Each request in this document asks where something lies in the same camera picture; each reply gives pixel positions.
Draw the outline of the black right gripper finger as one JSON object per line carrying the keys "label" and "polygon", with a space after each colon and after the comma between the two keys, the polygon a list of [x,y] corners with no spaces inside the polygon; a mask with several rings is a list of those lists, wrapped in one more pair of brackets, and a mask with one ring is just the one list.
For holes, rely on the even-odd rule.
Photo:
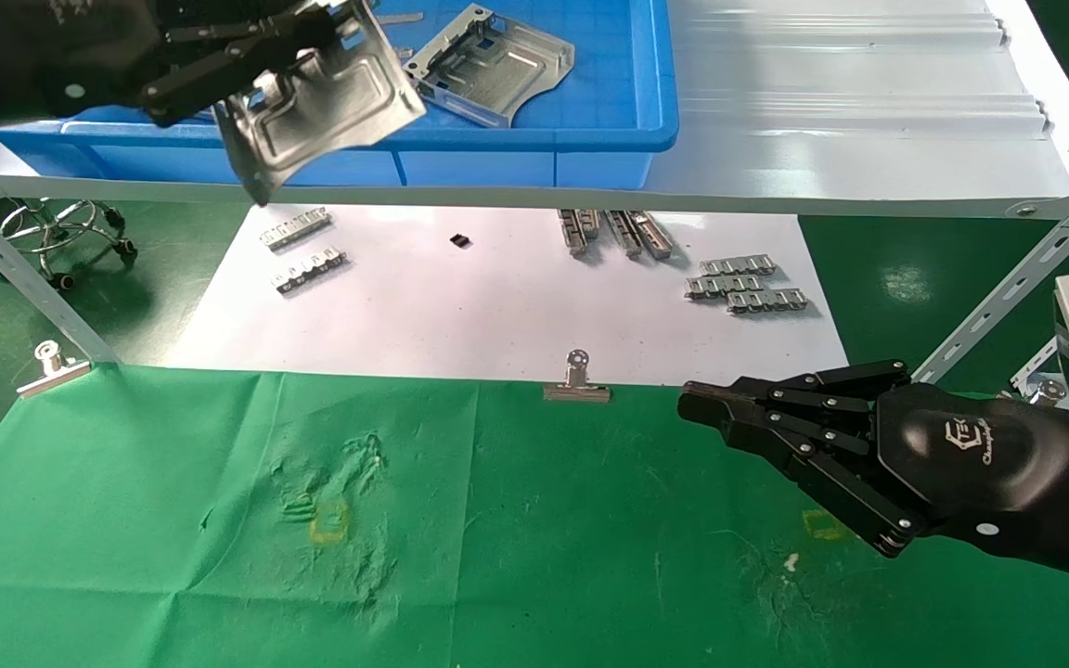
{"label": "black right gripper finger", "polygon": [[688,380],[677,411],[686,421],[717,428],[792,431],[823,437],[866,437],[882,394],[911,380],[903,361],[882,360],[806,372],[785,379],[741,377],[728,386]]}
{"label": "black right gripper finger", "polygon": [[764,459],[883,557],[898,557],[926,528],[900,495],[866,477],[866,456],[823,440],[831,434],[840,442],[840,432],[780,411],[683,411],[682,418],[716,429],[735,451]]}

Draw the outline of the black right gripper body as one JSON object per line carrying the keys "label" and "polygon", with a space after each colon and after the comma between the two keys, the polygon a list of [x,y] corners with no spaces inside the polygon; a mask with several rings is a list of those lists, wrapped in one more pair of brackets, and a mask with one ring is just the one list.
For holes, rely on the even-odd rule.
{"label": "black right gripper body", "polygon": [[1038,558],[1069,475],[1069,411],[915,383],[874,403],[876,457],[926,530],[994,557]]}

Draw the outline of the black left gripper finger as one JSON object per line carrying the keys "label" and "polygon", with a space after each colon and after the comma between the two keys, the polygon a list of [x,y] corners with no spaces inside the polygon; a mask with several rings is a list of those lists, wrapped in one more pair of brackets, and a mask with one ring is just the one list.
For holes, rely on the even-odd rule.
{"label": "black left gripper finger", "polygon": [[140,108],[159,127],[170,127],[207,109],[213,103],[241,94],[268,71],[288,71],[306,51],[338,42],[339,13],[327,7],[303,7],[275,22],[279,41],[219,44],[186,64],[175,65],[140,90]]}
{"label": "black left gripper finger", "polygon": [[169,44],[274,43],[273,25],[298,7],[298,1],[162,1],[161,29]]}

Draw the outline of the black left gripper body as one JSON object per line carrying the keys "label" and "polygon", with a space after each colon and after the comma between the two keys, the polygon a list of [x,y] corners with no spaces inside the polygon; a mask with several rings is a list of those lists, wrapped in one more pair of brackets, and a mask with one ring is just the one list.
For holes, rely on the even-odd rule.
{"label": "black left gripper body", "polygon": [[135,109],[160,77],[156,1],[0,1],[0,126]]}

